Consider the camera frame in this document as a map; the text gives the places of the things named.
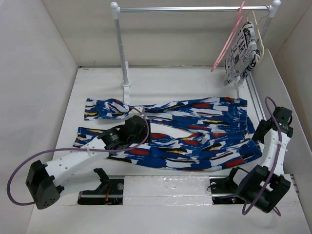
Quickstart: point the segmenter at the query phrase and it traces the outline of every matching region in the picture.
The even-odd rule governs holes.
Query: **white pipe connector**
[[[272,5],[270,6],[270,13],[268,15],[269,18],[273,18],[278,10],[278,7],[281,5],[280,0],[274,0]]]
[[[117,2],[111,3],[111,9],[112,9],[112,13],[113,13],[113,18],[115,20],[119,19],[120,7],[118,6]]]

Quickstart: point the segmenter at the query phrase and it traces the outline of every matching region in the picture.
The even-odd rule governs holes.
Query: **patterned fabric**
[[[238,76],[245,79],[256,66],[256,58],[260,59],[260,50],[256,44],[254,24],[246,22],[225,59],[226,76],[223,84],[228,85]]]
[[[152,133],[151,143],[110,155],[109,159],[160,169],[217,171],[261,156],[259,146],[251,140],[254,127],[247,117],[246,100],[209,97],[144,108],[151,123],[187,130],[190,136],[173,138]],[[131,106],[116,99],[87,99],[85,120],[124,119],[130,109]],[[80,127],[74,146],[81,147],[102,131]]]

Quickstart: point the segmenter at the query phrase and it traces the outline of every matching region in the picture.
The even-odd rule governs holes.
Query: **clothing rack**
[[[280,0],[274,0],[272,5],[269,6],[244,6],[242,11],[266,11],[269,12],[266,18],[266,21],[261,30],[261,37],[264,38],[272,18],[275,16],[278,7],[281,5]],[[111,9],[113,13],[113,19],[115,21],[117,40],[118,40],[118,48],[119,48],[119,56],[121,60],[121,68],[123,75],[122,86],[124,88],[124,102],[129,103],[130,101],[130,86],[131,83],[129,81],[129,63],[125,60],[125,55],[123,51],[122,39],[121,39],[121,31],[119,24],[119,16],[121,13],[146,13],[146,12],[235,12],[240,9],[239,6],[200,6],[200,7],[132,7],[132,8],[122,8],[119,7],[116,2],[111,3]]]

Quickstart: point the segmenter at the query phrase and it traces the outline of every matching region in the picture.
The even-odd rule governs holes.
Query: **horizontal bar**
[[[238,11],[240,6],[198,6],[198,7],[133,7],[120,8],[121,13],[140,12],[211,12]],[[244,6],[242,11],[269,11],[267,6]]]

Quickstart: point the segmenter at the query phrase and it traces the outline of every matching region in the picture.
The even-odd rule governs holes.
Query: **black and white garment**
[[[225,59],[226,76],[223,84],[228,85],[238,76],[246,78],[256,66],[256,58],[260,59],[260,50],[257,48],[254,33],[254,24],[246,22]]]

